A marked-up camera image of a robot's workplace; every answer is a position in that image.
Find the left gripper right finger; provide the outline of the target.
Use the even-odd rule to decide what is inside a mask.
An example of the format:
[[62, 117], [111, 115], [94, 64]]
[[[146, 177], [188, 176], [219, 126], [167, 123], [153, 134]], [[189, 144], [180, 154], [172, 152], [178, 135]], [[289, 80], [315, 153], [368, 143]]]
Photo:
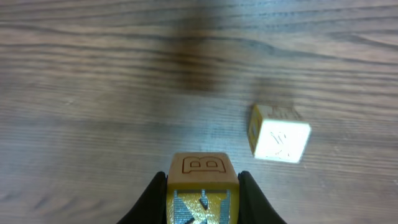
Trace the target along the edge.
[[250, 172], [240, 172], [238, 180], [238, 224], [287, 224], [269, 203]]

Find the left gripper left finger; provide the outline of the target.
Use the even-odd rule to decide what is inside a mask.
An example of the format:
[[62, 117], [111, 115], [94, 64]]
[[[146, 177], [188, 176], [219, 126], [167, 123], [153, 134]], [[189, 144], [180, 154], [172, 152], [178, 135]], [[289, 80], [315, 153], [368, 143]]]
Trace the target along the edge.
[[118, 224], [167, 224], [166, 195], [167, 176], [160, 171]]

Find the yellow block letter B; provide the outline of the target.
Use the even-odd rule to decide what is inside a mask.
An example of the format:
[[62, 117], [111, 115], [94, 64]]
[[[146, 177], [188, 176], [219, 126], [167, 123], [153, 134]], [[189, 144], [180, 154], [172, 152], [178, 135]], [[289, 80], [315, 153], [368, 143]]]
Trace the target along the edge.
[[167, 177], [169, 224], [237, 224], [239, 181], [223, 152], [174, 154]]

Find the white block green side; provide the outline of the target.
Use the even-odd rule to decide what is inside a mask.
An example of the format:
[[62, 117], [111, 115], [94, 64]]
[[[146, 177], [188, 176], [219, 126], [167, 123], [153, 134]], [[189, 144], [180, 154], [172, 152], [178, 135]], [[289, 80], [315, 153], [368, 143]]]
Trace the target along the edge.
[[255, 104], [248, 140], [256, 159], [298, 164], [312, 128], [293, 107]]

